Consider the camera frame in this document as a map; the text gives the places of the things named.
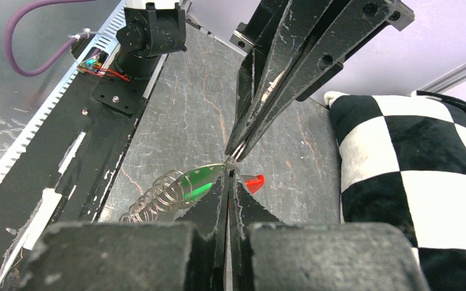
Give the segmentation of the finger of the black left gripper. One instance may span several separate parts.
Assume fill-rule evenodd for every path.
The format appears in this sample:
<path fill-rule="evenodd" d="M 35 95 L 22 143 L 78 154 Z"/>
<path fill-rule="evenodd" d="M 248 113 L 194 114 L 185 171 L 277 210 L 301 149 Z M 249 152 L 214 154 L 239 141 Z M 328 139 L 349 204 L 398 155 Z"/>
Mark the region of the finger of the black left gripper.
<path fill-rule="evenodd" d="M 237 75 L 235 121 L 226 146 L 230 157 L 245 157 L 276 117 L 302 91 L 299 65 L 311 54 L 324 30 L 338 15 L 337 1 L 268 1 L 256 9 L 241 33 L 253 40 Z"/>

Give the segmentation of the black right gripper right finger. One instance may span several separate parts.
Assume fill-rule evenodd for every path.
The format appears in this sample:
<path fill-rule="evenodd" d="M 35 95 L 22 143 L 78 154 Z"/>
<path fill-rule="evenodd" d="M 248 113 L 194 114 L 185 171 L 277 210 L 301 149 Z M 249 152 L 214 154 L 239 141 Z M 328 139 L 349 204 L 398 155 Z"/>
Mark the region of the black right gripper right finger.
<path fill-rule="evenodd" d="M 411 245 L 385 223 L 285 224 L 228 177 L 234 290 L 428 290 Z"/>

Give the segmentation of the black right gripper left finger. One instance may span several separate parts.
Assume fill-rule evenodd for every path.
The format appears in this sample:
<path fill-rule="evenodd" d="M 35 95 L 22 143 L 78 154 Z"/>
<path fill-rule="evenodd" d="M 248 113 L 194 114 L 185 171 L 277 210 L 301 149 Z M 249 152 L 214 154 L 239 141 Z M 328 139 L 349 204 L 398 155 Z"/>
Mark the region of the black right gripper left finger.
<path fill-rule="evenodd" d="M 174 222 L 59 222 L 20 270 L 18 290 L 224 290 L 228 174 Z"/>

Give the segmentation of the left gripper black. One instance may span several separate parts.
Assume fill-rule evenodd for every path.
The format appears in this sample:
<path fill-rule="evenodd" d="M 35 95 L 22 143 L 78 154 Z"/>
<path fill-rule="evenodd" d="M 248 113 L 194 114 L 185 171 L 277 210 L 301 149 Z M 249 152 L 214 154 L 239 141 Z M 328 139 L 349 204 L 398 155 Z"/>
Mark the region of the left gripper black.
<path fill-rule="evenodd" d="M 288 85 L 285 93 L 301 90 L 298 98 L 308 97 L 341 71 L 343 62 L 363 46 L 386 24 L 398 31 L 414 21 L 414 12 L 402 1 L 337 1 L 338 15 L 326 28 L 311 54 L 299 65 L 296 85 Z M 247 24 L 241 22 L 229 42 L 240 50 L 253 48 L 255 40 L 279 6 L 288 1 L 260 1 Z"/>

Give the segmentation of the green key tag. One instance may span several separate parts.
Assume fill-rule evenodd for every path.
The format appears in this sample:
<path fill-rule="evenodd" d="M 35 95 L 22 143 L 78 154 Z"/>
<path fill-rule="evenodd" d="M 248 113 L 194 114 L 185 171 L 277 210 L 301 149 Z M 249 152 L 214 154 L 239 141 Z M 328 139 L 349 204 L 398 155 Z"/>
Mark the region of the green key tag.
<path fill-rule="evenodd" d="M 204 197 L 225 167 L 225 164 L 208 164 L 183 173 L 179 177 L 184 192 L 180 208 L 188 208 Z"/>

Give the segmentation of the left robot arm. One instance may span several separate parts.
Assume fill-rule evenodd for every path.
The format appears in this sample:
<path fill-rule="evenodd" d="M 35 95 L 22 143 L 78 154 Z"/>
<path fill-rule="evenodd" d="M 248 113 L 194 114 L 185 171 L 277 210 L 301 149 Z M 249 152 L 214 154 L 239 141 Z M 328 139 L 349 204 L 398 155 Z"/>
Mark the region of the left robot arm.
<path fill-rule="evenodd" d="M 121 79 L 103 78 L 93 98 L 132 116 L 161 57 L 185 50 L 185 10 L 178 1 L 127 1 L 124 14 L 112 62 Z M 245 159 L 292 102 L 309 98 L 385 27 L 403 30 L 413 21 L 402 1 L 261 1 L 231 37 L 246 55 L 225 153 Z"/>

